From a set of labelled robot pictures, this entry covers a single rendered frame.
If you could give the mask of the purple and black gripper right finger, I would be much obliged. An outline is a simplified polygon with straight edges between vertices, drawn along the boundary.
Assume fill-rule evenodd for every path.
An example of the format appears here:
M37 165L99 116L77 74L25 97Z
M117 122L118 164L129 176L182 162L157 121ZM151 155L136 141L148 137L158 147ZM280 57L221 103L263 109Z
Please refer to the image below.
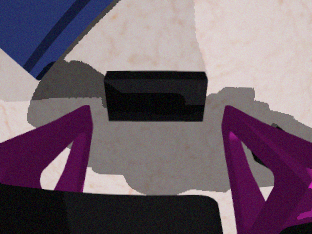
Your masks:
M312 143L230 105L221 128L237 234L279 234L312 222ZM274 175L266 201L238 138Z

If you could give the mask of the black domino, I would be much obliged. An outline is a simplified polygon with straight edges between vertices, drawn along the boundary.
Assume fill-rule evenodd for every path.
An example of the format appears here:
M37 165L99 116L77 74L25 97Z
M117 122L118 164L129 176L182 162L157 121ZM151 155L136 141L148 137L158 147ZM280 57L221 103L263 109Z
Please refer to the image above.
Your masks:
M252 155L253 155L253 158L254 158L254 161L258 162L259 164L267 167L264 163L261 162L261 160L251 151ZM268 167L267 167L268 168Z
M107 71L109 121L203 122L204 71Z

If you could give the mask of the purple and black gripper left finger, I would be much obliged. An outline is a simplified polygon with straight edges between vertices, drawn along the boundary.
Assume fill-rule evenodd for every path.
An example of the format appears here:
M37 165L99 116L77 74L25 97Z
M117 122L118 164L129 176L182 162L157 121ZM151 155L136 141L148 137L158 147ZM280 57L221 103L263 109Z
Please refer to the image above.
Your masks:
M83 192L93 121L84 105L46 125L0 143L0 183L39 188L43 170L73 142L54 190Z

